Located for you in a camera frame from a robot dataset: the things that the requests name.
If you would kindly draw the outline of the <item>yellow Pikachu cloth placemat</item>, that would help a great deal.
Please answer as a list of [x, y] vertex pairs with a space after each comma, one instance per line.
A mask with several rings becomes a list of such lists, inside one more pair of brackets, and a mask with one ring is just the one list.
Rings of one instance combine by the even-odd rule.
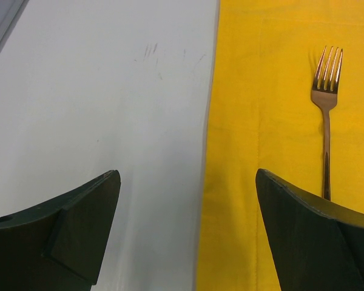
[[343, 49], [331, 199], [364, 213], [364, 1], [221, 1], [197, 290], [278, 290], [255, 188], [267, 169], [322, 193], [322, 52]]

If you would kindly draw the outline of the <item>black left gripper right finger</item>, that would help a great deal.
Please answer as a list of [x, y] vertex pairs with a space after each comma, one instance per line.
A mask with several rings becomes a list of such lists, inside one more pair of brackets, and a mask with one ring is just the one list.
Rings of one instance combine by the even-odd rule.
[[282, 290], [364, 290], [364, 214], [265, 169], [255, 183]]

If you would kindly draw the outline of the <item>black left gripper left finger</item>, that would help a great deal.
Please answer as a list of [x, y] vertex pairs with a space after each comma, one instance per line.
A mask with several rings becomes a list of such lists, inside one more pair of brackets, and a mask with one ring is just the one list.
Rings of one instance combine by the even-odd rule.
[[0, 290], [90, 290], [121, 188], [117, 170], [0, 217]]

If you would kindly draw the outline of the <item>thin brown fork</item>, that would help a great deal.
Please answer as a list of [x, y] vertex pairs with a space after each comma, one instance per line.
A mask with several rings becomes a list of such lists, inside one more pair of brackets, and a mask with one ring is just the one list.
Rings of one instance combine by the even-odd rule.
[[325, 47], [312, 82], [311, 101], [320, 109], [323, 120], [323, 185], [322, 197], [331, 200], [331, 123], [330, 111], [337, 106], [343, 50]]

